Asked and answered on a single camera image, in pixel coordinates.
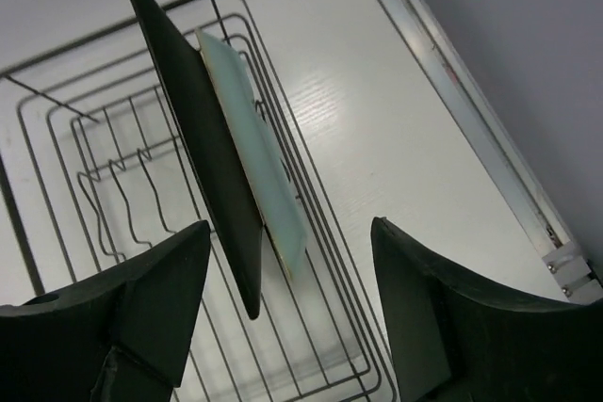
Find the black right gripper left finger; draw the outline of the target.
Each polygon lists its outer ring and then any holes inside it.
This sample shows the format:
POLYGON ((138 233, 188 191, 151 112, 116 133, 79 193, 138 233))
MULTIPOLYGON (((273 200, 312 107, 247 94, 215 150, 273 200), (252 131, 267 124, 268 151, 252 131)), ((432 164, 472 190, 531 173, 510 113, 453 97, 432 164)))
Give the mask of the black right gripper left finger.
POLYGON ((197 221, 83 281, 2 306, 2 400, 170 400, 209 253, 209 225, 197 221))

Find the black square plate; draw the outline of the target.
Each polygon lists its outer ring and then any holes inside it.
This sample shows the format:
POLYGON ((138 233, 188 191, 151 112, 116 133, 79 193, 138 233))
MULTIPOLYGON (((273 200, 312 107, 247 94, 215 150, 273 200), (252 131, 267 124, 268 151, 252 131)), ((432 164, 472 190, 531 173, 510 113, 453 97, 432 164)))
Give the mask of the black square plate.
POLYGON ((250 319, 260 314, 263 221, 208 69, 155 0, 129 0, 250 319))

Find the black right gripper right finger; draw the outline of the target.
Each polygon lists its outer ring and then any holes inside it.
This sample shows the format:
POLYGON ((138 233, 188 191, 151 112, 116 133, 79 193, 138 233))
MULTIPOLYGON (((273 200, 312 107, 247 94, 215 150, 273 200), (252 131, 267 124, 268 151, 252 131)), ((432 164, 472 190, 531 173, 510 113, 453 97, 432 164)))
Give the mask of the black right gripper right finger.
POLYGON ((602 305, 529 294, 430 250, 383 217, 370 229, 404 401, 598 401, 602 305))

